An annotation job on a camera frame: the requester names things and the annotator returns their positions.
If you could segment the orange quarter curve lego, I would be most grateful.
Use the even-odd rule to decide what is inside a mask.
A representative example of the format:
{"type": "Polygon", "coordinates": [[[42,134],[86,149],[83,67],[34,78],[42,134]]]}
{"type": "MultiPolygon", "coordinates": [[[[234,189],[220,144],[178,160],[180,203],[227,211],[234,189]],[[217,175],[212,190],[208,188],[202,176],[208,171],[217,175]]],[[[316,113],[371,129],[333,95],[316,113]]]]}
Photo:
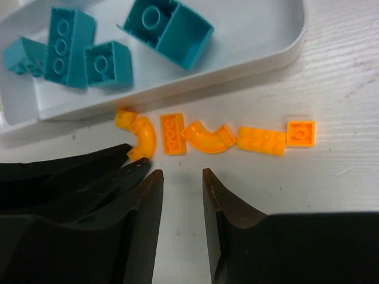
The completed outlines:
{"type": "Polygon", "coordinates": [[[115,126],[136,137],[136,146],[127,153],[131,161],[153,157],[157,145],[156,133],[147,117],[139,117],[136,112],[119,108],[115,114],[115,126]]]}

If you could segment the teal sloped lego brick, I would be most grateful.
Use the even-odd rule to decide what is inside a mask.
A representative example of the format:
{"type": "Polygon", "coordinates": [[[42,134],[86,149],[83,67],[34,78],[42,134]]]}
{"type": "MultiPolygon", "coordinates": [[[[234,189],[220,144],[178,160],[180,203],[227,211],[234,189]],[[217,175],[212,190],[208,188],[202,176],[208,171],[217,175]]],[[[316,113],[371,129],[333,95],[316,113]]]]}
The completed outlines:
{"type": "Polygon", "coordinates": [[[179,1],[134,1],[118,28],[187,71],[214,32],[205,18],[179,1]]]}

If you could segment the long teal lego brick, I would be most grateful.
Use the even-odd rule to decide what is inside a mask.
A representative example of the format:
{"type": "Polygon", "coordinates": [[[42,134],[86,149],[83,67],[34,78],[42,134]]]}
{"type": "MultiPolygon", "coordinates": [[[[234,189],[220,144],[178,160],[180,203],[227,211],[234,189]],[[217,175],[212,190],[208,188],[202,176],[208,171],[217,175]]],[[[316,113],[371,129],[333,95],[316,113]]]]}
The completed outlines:
{"type": "Polygon", "coordinates": [[[94,42],[95,28],[95,19],[80,10],[52,8],[45,80],[71,88],[86,88],[83,49],[94,42]]]}

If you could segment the teal curved lego brick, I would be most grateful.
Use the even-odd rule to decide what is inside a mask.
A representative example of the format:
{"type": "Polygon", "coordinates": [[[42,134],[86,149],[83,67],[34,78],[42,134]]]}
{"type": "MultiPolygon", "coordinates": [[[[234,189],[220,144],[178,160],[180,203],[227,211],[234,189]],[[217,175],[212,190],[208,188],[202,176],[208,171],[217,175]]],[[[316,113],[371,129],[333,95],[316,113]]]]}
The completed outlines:
{"type": "Polygon", "coordinates": [[[46,44],[19,37],[2,51],[4,66],[18,75],[42,77],[46,69],[46,51],[46,44]]]}

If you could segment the small teal lego brick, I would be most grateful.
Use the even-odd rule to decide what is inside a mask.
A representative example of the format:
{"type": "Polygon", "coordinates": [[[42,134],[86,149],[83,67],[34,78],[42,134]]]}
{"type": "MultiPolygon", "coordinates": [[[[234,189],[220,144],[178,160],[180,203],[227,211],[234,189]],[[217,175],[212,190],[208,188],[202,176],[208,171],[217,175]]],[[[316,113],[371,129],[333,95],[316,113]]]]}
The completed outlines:
{"type": "Polygon", "coordinates": [[[133,86],[131,53],[127,46],[108,41],[83,50],[86,84],[101,89],[133,86]]]}

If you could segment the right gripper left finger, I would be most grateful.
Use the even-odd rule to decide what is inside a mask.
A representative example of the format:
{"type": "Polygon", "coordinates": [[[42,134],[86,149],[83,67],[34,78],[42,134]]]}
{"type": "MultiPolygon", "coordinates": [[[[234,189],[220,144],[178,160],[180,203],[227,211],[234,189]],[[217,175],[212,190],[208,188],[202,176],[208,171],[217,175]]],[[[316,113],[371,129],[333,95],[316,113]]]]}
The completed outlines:
{"type": "Polygon", "coordinates": [[[1,217],[2,283],[151,283],[163,172],[77,222],[1,217]]]}

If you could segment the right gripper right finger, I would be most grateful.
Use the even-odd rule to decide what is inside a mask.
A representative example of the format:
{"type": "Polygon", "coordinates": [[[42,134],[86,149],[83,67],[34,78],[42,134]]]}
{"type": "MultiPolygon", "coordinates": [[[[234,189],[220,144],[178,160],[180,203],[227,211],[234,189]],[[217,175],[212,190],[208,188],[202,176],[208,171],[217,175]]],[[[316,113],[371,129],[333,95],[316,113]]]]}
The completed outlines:
{"type": "Polygon", "coordinates": [[[377,283],[378,213],[265,214],[203,170],[213,283],[377,283]]]}

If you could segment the orange u-curve lego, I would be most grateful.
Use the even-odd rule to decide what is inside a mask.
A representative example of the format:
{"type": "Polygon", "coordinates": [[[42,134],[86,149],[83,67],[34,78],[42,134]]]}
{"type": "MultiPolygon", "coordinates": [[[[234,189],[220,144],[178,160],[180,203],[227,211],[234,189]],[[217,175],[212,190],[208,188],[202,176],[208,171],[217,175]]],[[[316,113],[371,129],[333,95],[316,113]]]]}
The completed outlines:
{"type": "Polygon", "coordinates": [[[181,136],[194,149],[205,154],[219,154],[236,144],[236,137],[227,124],[210,132],[200,121],[193,121],[181,131],[181,136]]]}

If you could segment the small orange square lego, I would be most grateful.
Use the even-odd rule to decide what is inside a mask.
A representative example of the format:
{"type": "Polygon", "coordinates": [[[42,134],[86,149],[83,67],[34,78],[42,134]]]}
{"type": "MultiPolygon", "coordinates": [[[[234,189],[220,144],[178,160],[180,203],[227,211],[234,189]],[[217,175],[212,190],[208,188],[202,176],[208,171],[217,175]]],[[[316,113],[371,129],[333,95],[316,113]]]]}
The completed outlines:
{"type": "Polygon", "coordinates": [[[287,146],[313,147],[315,141],[315,121],[287,122],[287,146]]]}

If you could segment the orange narrow lego plate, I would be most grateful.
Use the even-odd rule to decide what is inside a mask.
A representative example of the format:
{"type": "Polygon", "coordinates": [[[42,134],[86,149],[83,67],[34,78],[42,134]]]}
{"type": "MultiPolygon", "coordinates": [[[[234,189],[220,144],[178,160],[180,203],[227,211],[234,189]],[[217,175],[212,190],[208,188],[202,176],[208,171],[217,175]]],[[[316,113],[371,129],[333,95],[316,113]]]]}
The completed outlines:
{"type": "Polygon", "coordinates": [[[186,141],[181,135],[184,129],[184,117],[180,113],[160,116],[160,129],[163,153],[178,156],[187,153],[186,141]]]}

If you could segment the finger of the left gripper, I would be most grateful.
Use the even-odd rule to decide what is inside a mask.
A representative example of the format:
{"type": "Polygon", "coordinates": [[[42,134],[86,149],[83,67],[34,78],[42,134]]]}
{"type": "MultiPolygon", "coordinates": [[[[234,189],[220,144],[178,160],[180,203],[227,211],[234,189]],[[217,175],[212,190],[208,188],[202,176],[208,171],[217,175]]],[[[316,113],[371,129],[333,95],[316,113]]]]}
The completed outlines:
{"type": "Polygon", "coordinates": [[[2,228],[28,228],[37,221],[78,227],[94,225],[107,214],[117,215],[121,197],[147,175],[151,163],[142,158],[118,169],[102,167],[80,174],[70,169],[33,189],[28,185],[10,192],[3,201],[2,228]]]}
{"type": "Polygon", "coordinates": [[[41,204],[119,169],[131,145],[32,163],[1,163],[1,204],[41,204]]]}

